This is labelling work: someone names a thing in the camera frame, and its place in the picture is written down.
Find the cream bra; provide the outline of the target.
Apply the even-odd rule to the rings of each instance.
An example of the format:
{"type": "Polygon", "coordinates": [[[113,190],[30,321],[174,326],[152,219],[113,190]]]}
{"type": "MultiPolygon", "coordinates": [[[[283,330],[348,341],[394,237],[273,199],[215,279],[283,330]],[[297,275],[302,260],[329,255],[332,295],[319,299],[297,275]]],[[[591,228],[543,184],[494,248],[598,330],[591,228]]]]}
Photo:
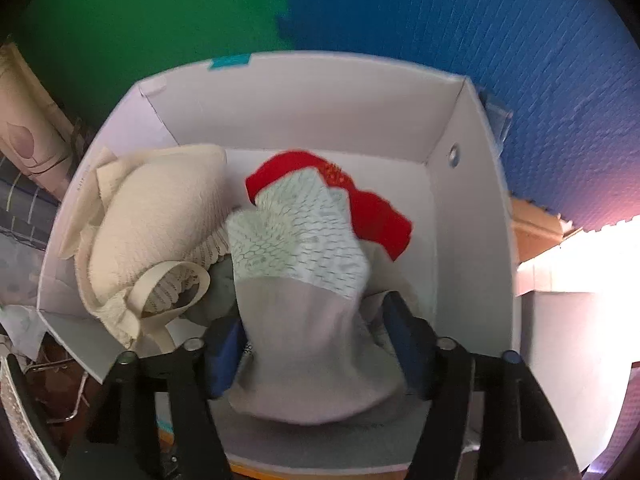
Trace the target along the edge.
{"type": "Polygon", "coordinates": [[[215,144],[116,156],[102,148],[58,254],[86,310],[126,349],[175,349],[167,326],[209,289],[230,246],[227,156],[215,144]]]}

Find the grey plaid bedding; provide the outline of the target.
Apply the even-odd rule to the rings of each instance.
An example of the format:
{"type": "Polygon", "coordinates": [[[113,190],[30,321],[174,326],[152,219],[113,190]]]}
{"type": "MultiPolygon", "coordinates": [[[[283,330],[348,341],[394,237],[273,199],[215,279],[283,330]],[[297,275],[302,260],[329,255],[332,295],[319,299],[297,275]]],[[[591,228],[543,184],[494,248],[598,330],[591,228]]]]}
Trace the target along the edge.
{"type": "Polygon", "coordinates": [[[38,250],[50,238],[58,200],[29,180],[6,156],[0,162],[1,233],[38,250]]]}

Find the wooden nightstand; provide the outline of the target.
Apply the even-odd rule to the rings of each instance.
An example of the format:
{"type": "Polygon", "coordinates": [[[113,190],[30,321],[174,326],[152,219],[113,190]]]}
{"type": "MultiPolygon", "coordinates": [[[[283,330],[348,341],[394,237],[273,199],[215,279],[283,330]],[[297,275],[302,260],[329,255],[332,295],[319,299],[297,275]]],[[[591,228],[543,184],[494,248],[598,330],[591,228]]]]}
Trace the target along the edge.
{"type": "Polygon", "coordinates": [[[579,231],[573,222],[550,214],[528,200],[511,197],[511,224],[515,236],[518,262],[523,263],[558,246],[579,231]]]}

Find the white mesh grey underwear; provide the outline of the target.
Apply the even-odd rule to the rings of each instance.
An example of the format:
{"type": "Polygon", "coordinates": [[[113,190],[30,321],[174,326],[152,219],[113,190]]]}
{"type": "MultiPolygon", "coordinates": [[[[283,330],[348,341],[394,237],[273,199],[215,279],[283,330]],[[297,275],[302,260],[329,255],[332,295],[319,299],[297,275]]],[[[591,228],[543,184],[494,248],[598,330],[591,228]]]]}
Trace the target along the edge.
{"type": "Polygon", "coordinates": [[[379,244],[356,237],[348,196],[314,168],[268,185],[227,220],[236,302],[250,353],[235,411],[316,426],[382,424],[409,387],[382,320],[388,292],[420,302],[379,244]]]}

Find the red knit underwear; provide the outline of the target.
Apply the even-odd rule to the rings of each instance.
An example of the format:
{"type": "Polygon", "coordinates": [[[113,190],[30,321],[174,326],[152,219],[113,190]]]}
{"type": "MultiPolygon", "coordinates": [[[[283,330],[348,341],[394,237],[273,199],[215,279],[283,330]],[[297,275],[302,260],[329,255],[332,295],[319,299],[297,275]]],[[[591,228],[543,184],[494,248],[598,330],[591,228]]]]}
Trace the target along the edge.
{"type": "Polygon", "coordinates": [[[311,152],[294,150],[272,156],[246,178],[248,198],[256,204],[256,196],[268,185],[307,168],[317,170],[331,191],[347,193],[352,228],[360,240],[381,245],[393,261],[405,252],[411,240],[411,221],[388,200],[357,188],[342,168],[311,152]]]}

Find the beige patterned curtain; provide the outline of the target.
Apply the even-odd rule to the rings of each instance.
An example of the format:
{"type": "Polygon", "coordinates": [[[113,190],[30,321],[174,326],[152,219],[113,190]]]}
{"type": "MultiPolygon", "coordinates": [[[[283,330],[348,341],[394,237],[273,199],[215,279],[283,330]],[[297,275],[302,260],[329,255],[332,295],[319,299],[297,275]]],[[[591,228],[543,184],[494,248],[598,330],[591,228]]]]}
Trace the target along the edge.
{"type": "Polygon", "coordinates": [[[74,126],[17,49],[1,46],[1,151],[40,188],[62,200],[75,173],[74,126]]]}

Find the white XINCCI shoe box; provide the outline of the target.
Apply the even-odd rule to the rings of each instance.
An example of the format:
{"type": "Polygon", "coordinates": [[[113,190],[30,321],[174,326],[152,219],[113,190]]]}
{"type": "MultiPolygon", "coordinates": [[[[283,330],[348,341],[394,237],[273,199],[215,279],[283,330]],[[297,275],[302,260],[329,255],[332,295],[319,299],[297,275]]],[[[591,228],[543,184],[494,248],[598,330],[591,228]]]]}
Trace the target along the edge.
{"type": "Polygon", "coordinates": [[[460,469],[513,344],[494,136],[468,78],[258,54],[137,82],[76,170],[38,309],[101,384],[65,479],[460,469]]]}

